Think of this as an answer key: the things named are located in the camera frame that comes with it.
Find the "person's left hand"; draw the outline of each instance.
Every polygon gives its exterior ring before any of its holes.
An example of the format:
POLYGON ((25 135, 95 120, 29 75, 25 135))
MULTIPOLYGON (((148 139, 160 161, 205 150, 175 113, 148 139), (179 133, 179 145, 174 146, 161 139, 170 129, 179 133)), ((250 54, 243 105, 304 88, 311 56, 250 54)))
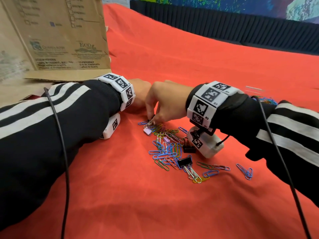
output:
POLYGON ((128 80, 128 82, 130 82, 133 85, 136 96, 135 96, 135 100, 133 104, 131 104, 124 111, 137 112, 140 109, 145 108, 145 99, 149 89, 151 88, 151 84, 141 79, 131 79, 131 80, 128 80))

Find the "black ribbed panel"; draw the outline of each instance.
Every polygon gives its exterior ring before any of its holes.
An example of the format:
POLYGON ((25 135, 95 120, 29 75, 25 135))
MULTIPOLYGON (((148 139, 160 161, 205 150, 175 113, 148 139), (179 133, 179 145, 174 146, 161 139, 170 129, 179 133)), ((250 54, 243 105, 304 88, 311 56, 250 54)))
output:
POLYGON ((235 44, 319 55, 319 24, 130 0, 130 8, 200 36, 235 44))

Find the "eco logo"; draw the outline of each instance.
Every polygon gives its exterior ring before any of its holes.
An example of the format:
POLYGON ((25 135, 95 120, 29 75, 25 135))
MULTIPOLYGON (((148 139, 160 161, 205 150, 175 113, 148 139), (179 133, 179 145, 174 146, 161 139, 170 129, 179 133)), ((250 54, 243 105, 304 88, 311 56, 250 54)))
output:
POLYGON ((42 50, 42 47, 37 41, 30 41, 30 44, 34 50, 42 50))
POLYGON ((102 52, 101 50, 97 50, 96 47, 94 47, 94 44, 85 44, 80 42, 80 48, 76 49, 75 52, 81 52, 81 53, 97 53, 102 52))

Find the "red fabric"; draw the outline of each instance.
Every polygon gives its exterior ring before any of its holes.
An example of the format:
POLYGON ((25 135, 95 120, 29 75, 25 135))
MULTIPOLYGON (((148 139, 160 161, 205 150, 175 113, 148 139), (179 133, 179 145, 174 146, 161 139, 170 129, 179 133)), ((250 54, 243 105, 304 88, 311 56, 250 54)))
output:
MULTIPOLYGON (((112 70, 150 82, 170 79, 186 85, 218 80, 242 90, 319 110, 319 57, 223 43, 158 23, 119 5, 105 5, 112 70)), ((289 186, 265 160, 245 158, 247 148, 233 138, 210 164, 231 168, 202 184, 186 173, 157 166, 137 123, 143 115, 121 114, 109 140, 81 148, 70 167, 70 210, 66 238, 305 238, 289 186), (251 181, 236 163, 253 168, 251 181)), ((168 126, 186 129, 187 119, 168 126)), ((197 165, 198 173, 205 170, 197 165)), ((316 189, 318 181, 313 181, 316 189)), ((319 238, 319 209, 298 193, 313 238, 319 238)), ((52 186, 44 204, 21 223, 0 233, 3 239, 59 238, 65 180, 52 186)))

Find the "cardboard box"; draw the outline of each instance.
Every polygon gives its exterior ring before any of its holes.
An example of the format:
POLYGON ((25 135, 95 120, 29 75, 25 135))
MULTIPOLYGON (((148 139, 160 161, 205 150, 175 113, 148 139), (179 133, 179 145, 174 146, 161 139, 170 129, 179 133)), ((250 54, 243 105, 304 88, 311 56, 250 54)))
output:
POLYGON ((12 77, 84 81, 111 72, 102 0, 1 4, 0 62, 6 68, 0 82, 12 77))

